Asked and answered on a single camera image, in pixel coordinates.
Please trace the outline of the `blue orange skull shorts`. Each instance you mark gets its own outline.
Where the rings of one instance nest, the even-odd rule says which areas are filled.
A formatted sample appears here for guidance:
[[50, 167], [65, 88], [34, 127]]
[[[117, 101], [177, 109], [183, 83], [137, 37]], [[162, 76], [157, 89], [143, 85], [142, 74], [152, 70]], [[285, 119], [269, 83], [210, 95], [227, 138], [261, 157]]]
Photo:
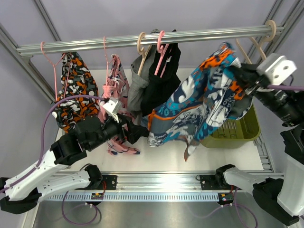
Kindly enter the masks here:
[[229, 67], [241, 68], [235, 49], [223, 42], [149, 114], [150, 147], [184, 141], [187, 160], [226, 120], [239, 120], [252, 106]]

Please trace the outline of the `pink plastic hanger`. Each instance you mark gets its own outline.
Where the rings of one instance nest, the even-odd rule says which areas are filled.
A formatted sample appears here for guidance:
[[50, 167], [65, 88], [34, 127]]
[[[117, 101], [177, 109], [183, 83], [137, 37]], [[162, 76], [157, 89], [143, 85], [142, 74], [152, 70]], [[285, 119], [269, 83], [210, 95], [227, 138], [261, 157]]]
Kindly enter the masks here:
[[171, 56], [168, 56], [166, 59], [164, 59], [165, 54], [167, 52], [167, 50], [169, 50], [169, 43], [162, 45], [161, 41], [162, 38], [165, 35], [165, 31], [162, 30], [159, 33], [158, 39], [157, 39], [157, 44], [156, 44], [156, 53], [155, 54], [159, 54], [159, 56], [155, 55], [154, 58], [154, 65], [155, 65], [155, 71], [154, 71], [154, 75], [157, 76], [159, 71], [161, 70], [161, 73], [159, 75], [159, 78], [162, 78], [165, 70], [167, 68], [167, 65], [170, 63], [171, 61]]

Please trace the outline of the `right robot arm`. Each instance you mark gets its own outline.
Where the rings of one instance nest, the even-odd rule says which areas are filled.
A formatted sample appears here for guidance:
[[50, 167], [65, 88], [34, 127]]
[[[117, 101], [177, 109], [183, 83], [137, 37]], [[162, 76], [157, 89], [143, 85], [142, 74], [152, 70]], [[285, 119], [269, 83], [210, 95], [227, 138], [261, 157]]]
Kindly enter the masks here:
[[250, 193], [258, 206], [286, 226], [291, 226], [304, 215], [304, 88], [275, 85], [269, 74], [257, 65], [243, 64], [228, 71], [242, 89], [260, 101], [288, 130], [280, 133], [277, 149], [285, 154], [283, 178], [261, 178], [228, 164], [216, 169], [215, 183], [225, 189], [230, 186]]

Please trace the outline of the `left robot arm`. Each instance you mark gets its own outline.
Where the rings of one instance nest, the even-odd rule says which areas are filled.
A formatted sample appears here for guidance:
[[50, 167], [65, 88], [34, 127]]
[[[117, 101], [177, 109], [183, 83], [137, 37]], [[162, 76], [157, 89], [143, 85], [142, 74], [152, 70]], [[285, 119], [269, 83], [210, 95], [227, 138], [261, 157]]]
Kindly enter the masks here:
[[88, 117], [78, 122], [74, 129], [61, 136], [45, 152], [41, 162], [34, 163], [27, 171], [13, 178], [1, 178], [0, 188], [5, 197], [0, 200], [0, 209], [12, 214], [22, 214], [49, 197], [70, 190], [95, 190], [102, 184], [102, 175], [96, 165], [52, 179], [51, 176], [75, 162], [87, 157], [87, 152], [112, 138], [134, 144], [141, 137], [148, 137], [147, 128], [135, 125], [132, 119], [119, 115], [118, 121], [109, 117], [104, 123], [98, 117]]

